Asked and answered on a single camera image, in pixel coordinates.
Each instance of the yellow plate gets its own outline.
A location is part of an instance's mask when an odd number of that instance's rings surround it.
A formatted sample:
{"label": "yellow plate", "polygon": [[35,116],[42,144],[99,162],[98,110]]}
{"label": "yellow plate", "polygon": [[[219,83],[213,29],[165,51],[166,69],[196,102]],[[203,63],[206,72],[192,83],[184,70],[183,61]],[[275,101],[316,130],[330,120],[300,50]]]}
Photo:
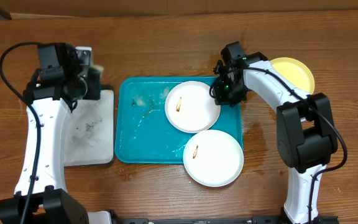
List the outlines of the yellow plate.
{"label": "yellow plate", "polygon": [[313,74],[302,62],[294,58],[287,57],[275,58],[270,62],[276,71],[278,71],[284,78],[286,78],[296,87],[313,94]]}

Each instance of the teal tray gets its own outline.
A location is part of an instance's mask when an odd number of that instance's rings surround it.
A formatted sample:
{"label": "teal tray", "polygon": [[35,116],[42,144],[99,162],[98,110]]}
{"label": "teal tray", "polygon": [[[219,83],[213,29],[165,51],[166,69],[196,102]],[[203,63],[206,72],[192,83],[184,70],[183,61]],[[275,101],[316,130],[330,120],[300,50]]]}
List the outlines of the teal tray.
{"label": "teal tray", "polygon": [[[165,116],[165,99],[180,83],[212,84],[216,77],[133,77],[119,90],[115,153],[126,163],[183,164],[183,150],[195,134],[173,127]],[[210,128],[233,136],[243,148],[240,105],[222,106]]]}

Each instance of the plate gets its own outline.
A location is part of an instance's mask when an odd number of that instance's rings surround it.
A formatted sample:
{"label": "plate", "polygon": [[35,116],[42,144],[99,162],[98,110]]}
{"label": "plate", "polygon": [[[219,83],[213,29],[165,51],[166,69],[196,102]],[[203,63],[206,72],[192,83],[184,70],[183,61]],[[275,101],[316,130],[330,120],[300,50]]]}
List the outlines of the plate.
{"label": "plate", "polygon": [[209,95],[209,86],[188,81],[175,86],[165,100],[165,114],[169,122],[186,133],[209,129],[218,120],[221,106]]}
{"label": "plate", "polygon": [[187,142],[183,163],[187,173],[198,183],[222,187],[240,175],[244,155],[239,143],[229,134],[206,130]]}
{"label": "plate", "polygon": [[307,91],[314,92],[314,78],[310,69],[302,62],[288,57],[275,58],[270,61],[276,71],[278,71],[290,83]]}

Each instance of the tray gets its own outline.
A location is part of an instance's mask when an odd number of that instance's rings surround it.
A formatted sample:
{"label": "tray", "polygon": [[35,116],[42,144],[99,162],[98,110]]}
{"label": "tray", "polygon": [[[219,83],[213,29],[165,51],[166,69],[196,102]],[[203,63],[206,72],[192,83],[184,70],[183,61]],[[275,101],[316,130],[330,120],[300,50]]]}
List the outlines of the tray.
{"label": "tray", "polygon": [[[115,153],[125,163],[183,164],[183,150],[194,135],[173,127],[165,116],[169,91],[182,82],[212,84],[216,77],[132,77],[119,90]],[[233,136],[241,148],[240,105],[221,107],[210,128]]]}

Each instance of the robotic arm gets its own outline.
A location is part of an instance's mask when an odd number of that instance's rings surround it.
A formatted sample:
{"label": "robotic arm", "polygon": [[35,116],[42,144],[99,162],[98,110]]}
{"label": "robotic arm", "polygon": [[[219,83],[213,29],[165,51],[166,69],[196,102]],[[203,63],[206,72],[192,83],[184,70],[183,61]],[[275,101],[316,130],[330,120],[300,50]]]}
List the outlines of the robotic arm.
{"label": "robotic arm", "polygon": [[[219,77],[211,85],[210,94],[217,105],[231,105],[246,99],[254,90],[277,113],[277,146],[281,158],[289,167],[288,195],[284,212],[291,223],[307,223],[309,196],[313,176],[326,168],[337,150],[336,136],[313,114],[309,104],[333,124],[329,101],[322,93],[310,95],[292,85],[257,52],[246,55],[235,42],[221,52],[214,73]],[[312,128],[303,130],[302,121],[314,121]],[[321,174],[314,182],[311,199],[311,219],[318,216],[317,197]]]}

